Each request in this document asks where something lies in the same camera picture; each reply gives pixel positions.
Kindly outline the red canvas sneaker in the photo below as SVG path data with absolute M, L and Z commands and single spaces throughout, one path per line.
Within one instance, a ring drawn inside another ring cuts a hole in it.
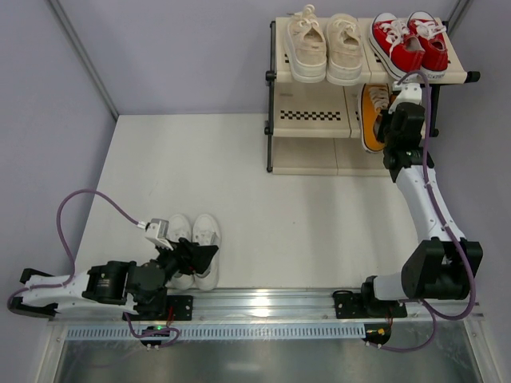
M 425 50 L 402 19 L 390 13 L 379 14 L 370 25 L 368 38 L 370 47 L 394 79 L 420 70 Z
M 425 11 L 413 12 L 407 26 L 424 49 L 421 70 L 429 79 L 443 78 L 448 67 L 448 49 L 444 39 L 446 27 Z

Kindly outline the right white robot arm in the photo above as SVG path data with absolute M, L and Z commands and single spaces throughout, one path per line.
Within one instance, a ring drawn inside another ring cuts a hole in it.
M 404 301 L 419 301 L 440 318 L 466 318 L 475 306 L 481 244 L 469 241 L 439 191 L 429 137 L 421 134 L 426 110 L 411 102 L 383 114 L 383 163 L 405 198 L 418 246 L 394 274 L 370 276 L 362 285 L 368 314 L 383 316 Z

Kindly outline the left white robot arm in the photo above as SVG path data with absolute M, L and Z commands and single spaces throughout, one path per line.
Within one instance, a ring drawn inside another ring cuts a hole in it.
M 171 307 L 167 283 L 176 274 L 206 271 L 219 247 L 179 239 L 155 248 L 157 257 L 141 265 L 109 261 L 73 277 L 26 268 L 23 288 L 8 299 L 8 310 L 33 318 L 126 312 L 135 320 L 163 320 Z

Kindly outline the beige lace sneaker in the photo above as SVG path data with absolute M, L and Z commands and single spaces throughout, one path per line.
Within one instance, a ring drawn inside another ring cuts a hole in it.
M 335 85 L 352 86 L 362 74 L 362 34 L 356 18 L 335 14 L 325 28 L 327 80 Z
M 314 84 L 325 79 L 327 43 L 312 4 L 290 16 L 284 32 L 284 50 L 294 80 Z

